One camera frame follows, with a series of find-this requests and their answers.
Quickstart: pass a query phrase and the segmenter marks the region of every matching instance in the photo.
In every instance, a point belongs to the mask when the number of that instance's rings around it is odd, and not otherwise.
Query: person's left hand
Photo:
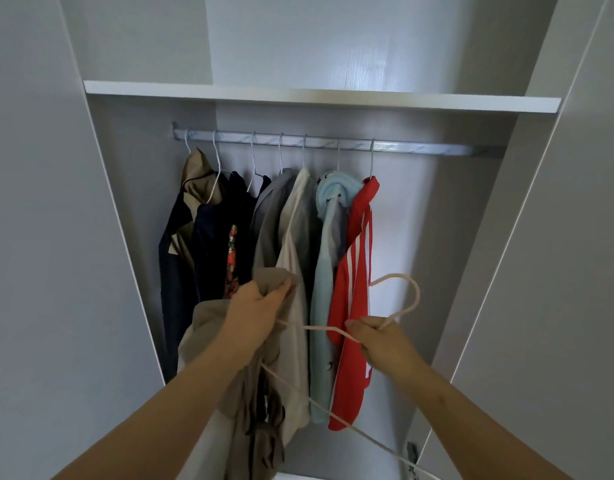
[[[287,280],[277,289],[262,296],[255,281],[242,285],[231,298],[223,327],[216,337],[221,345],[233,351],[235,365],[242,369],[274,328],[278,308],[292,286]]]

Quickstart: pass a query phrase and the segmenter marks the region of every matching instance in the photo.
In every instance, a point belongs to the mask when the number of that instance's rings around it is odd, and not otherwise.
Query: upper compartment
[[[62,0],[89,92],[512,112],[556,1]]]

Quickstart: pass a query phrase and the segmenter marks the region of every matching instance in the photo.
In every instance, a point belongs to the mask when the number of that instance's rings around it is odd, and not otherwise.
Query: light blue hoodie
[[[316,263],[309,324],[326,326],[334,292],[334,272],[346,251],[345,237],[349,209],[362,184],[341,171],[330,171],[319,179],[316,190],[318,218],[323,221],[320,251]],[[309,331],[309,395],[329,407],[334,388],[337,360],[335,348],[326,331]],[[329,421],[329,416],[311,404],[314,423]]]

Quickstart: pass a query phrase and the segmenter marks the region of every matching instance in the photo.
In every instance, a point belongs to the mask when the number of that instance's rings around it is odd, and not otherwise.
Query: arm
[[[429,367],[397,323],[377,330],[383,320],[345,325],[367,361],[417,403],[465,480],[571,480]]]
[[[175,479],[227,386],[271,332],[290,284],[264,298],[256,282],[240,287],[209,347],[54,480]]]

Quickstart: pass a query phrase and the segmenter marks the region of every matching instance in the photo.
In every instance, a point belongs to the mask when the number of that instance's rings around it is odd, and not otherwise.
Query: wardrobe
[[[185,130],[215,169],[214,130],[306,136],[256,144],[263,175],[373,166],[372,273],[419,283],[423,358],[569,475],[614,478],[614,0],[0,0],[0,478],[51,477],[164,384]],[[252,178],[250,144],[217,149]],[[460,478],[382,375],[355,425]],[[312,424],[277,476],[412,477]]]

